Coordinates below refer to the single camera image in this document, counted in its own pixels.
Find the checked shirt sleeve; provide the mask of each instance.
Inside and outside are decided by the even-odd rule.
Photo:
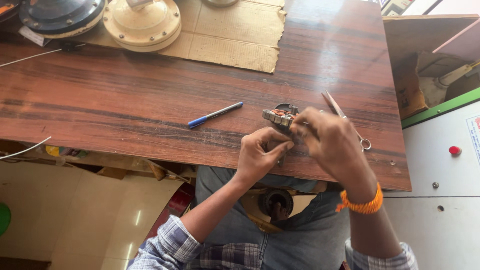
[[[345,255],[351,270],[418,270],[417,259],[407,243],[400,243],[402,253],[393,258],[375,258],[352,248],[350,238],[345,242]]]
[[[198,243],[176,216],[158,228],[158,235],[147,239],[138,248],[138,255],[128,270],[182,269],[183,264],[197,257],[203,245]]]

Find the green edge trim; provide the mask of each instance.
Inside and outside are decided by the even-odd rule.
[[[480,99],[480,88],[471,90],[470,92],[467,92],[449,101],[445,101],[444,103],[439,104],[433,108],[419,112],[413,116],[403,119],[402,128],[406,128],[418,122],[422,122],[430,118],[436,117],[438,115],[441,115],[444,112],[453,110],[457,107],[460,107],[464,104],[475,101],[477,99]]]

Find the red button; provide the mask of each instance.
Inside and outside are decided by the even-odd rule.
[[[457,146],[452,146],[448,149],[448,152],[450,152],[450,154],[452,155],[458,155],[462,152],[462,149]]]

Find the scissor handle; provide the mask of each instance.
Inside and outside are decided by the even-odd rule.
[[[367,143],[367,147],[365,147],[363,145],[363,142],[366,142]],[[368,139],[361,139],[360,140],[360,146],[361,146],[361,151],[363,152],[364,150],[368,150],[370,148],[372,148],[372,144],[371,142],[368,140]]]

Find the orange thread bracelet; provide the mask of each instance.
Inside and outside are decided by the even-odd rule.
[[[343,204],[338,204],[336,206],[335,212],[340,212],[340,210],[342,210],[343,208],[350,208],[350,210],[360,214],[373,214],[378,211],[378,209],[380,209],[384,201],[384,195],[382,193],[382,189],[380,188],[380,183],[378,182],[377,194],[371,202],[363,204],[351,203],[347,198],[347,192],[345,190],[340,192],[340,197],[342,198]]]

